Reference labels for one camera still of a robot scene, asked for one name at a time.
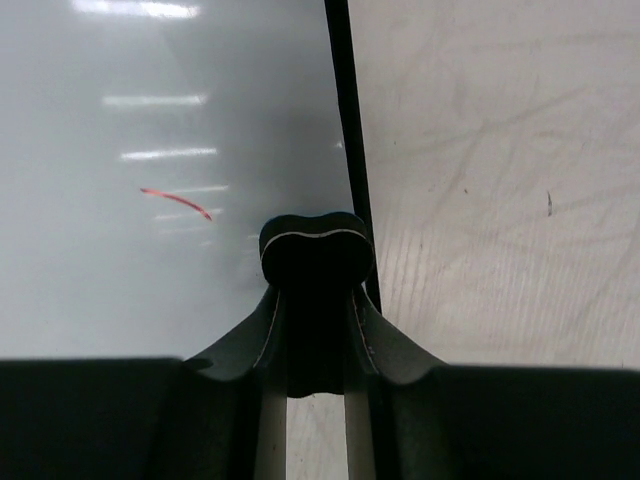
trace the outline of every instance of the red mark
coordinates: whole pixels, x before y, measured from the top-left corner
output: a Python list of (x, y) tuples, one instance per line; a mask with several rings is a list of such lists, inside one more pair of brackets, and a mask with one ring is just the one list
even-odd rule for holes
[(186, 198), (182, 198), (179, 197), (177, 195), (174, 195), (172, 193), (165, 193), (165, 192), (161, 192), (160, 190), (153, 190), (151, 188), (141, 188), (140, 191), (142, 193), (148, 193), (149, 195), (156, 195), (158, 197), (164, 197), (164, 198), (169, 198), (171, 200), (175, 200), (176, 202), (180, 202), (183, 203), (185, 205), (190, 206), (191, 208), (195, 208), (196, 210), (198, 210), (202, 216), (204, 218), (206, 218), (209, 221), (213, 221), (213, 219), (211, 218), (211, 215), (209, 215), (209, 212), (207, 212), (204, 208), (202, 208), (200, 205), (196, 205), (193, 202), (190, 202), (189, 200), (187, 200)]

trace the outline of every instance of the black strip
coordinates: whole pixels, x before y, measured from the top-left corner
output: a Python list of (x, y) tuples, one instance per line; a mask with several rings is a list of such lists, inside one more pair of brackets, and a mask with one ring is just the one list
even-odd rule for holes
[[(327, 23), (331, 39), (331, 54), (333, 56), (333, 68), (338, 89), (338, 108), (340, 109), (340, 119), (342, 120), (342, 134), (344, 135), (344, 148), (347, 154), (353, 209), (354, 213), (360, 217), (367, 227), (369, 239), (374, 245), (375, 258), (373, 219), (371, 217), (367, 166), (364, 158), (364, 140), (362, 138), (353, 42), (351, 40), (349, 6), (347, 0), (325, 0), (324, 4), (327, 11)], [(377, 263), (377, 261), (374, 262), (373, 270), (365, 285), (371, 303), (381, 312)]]

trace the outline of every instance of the red marker line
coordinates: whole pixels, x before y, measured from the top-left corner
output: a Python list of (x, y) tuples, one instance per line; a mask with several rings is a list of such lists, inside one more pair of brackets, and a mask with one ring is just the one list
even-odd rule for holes
[(204, 218), (206, 218), (207, 220), (213, 221), (213, 219), (211, 218), (211, 215), (209, 215), (209, 212), (207, 212), (200, 205), (196, 205), (195, 203), (190, 202), (186, 198), (179, 197), (179, 196), (174, 195), (172, 193), (161, 192), (160, 190), (153, 190), (152, 188), (141, 188), (140, 191), (142, 193), (147, 193), (149, 195), (156, 195), (158, 197), (169, 198), (171, 200), (175, 200), (176, 202), (183, 203), (184, 205), (188, 205), (189, 207), (194, 208), (197, 211), (199, 211), (202, 214), (202, 216)]

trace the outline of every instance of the red curved stroke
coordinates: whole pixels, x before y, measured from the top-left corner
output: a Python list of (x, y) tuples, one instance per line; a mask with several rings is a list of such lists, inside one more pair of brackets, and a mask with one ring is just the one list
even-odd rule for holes
[(152, 188), (141, 188), (140, 191), (142, 193), (147, 193), (149, 195), (156, 195), (158, 197), (169, 198), (171, 200), (175, 200), (176, 202), (180, 202), (180, 203), (183, 203), (185, 205), (188, 205), (189, 207), (194, 208), (197, 211), (199, 211), (202, 214), (202, 216), (204, 218), (206, 218), (207, 220), (213, 221), (213, 218), (211, 218), (211, 215), (209, 215), (209, 212), (207, 212), (200, 205), (196, 205), (195, 203), (190, 202), (186, 198), (179, 197), (177, 195), (174, 195), (173, 193), (166, 193), (166, 192), (161, 192), (160, 190), (153, 190)]

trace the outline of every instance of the scratched surface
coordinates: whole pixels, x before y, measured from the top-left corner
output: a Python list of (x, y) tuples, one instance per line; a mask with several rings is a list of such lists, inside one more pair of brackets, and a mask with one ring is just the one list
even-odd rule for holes
[[(450, 362), (640, 366), (640, 3), (350, 5), (385, 315)], [(345, 478), (342, 429), (292, 478)]]

